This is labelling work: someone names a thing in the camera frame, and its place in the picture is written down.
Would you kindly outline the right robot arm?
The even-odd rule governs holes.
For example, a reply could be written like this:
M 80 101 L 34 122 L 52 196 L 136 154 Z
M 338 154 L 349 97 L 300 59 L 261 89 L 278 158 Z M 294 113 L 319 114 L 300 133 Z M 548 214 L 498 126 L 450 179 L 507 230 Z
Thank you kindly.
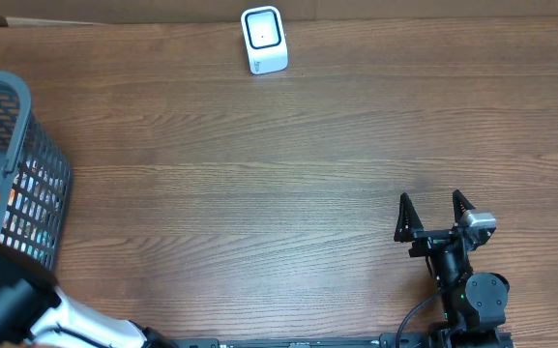
M 440 300 L 443 322 L 410 343 L 413 347 L 512 347 L 509 333 L 499 327 L 506 322 L 505 308 L 510 284 L 496 273 L 476 273 L 469 253 L 485 245 L 496 230 L 492 212 L 479 210 L 460 190 L 453 192 L 454 224 L 447 229 L 426 230 L 407 193 L 399 199 L 394 240 L 409 243 L 412 258 L 423 257 L 436 292 L 417 304 L 399 324 L 391 342 L 396 348 L 406 338 L 410 319 L 423 307 Z

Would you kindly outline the grey plastic mesh basket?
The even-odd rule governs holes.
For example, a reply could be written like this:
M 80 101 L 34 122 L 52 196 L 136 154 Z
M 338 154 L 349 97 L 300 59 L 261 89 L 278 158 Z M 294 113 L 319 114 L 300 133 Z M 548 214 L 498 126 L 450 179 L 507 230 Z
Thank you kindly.
M 72 188 L 70 162 L 34 116 L 29 87 L 0 71 L 0 243 L 53 271 Z

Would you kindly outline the white barcode scanner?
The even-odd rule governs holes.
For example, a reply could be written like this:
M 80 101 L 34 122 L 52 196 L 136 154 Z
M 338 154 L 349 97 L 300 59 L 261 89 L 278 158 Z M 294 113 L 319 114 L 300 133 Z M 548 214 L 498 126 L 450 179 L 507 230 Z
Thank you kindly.
M 250 72 L 254 75 L 275 73 L 287 68 L 288 48 L 279 10 L 261 6 L 241 14 Z

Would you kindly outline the cardboard strip at table edge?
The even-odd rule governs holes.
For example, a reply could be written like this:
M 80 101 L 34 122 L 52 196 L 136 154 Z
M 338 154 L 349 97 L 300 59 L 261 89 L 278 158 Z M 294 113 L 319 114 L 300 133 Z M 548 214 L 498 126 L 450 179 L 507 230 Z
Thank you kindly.
M 286 21 L 558 16 L 558 0 L 0 0 L 10 18 L 103 24 L 233 22 L 276 7 Z

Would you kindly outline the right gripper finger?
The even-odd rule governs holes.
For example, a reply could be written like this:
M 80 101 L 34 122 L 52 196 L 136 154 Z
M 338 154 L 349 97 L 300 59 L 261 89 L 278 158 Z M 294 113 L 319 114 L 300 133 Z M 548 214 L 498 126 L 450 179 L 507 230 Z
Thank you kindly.
M 400 243 L 414 242 L 422 233 L 424 227 L 409 195 L 404 192 L 399 198 L 398 219 L 394 241 Z
M 453 206 L 456 225 L 460 225 L 461 218 L 465 212 L 475 209 L 459 189 L 453 191 Z

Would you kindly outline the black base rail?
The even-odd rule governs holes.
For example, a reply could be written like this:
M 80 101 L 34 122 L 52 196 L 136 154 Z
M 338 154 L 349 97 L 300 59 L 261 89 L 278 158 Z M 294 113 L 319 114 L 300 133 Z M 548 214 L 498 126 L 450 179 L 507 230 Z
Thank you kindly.
M 290 338 L 220 341 L 215 338 L 175 339 L 178 348 L 430 348 L 442 347 L 425 333 L 382 333 L 377 337 Z

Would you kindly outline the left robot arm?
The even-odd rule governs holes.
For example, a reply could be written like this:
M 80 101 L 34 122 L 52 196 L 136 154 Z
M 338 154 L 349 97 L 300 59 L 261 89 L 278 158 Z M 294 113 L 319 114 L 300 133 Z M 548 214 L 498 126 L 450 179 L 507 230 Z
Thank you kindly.
M 68 297 L 53 273 L 0 243 L 0 344 L 53 347 L 171 347 L 155 330 L 103 315 Z

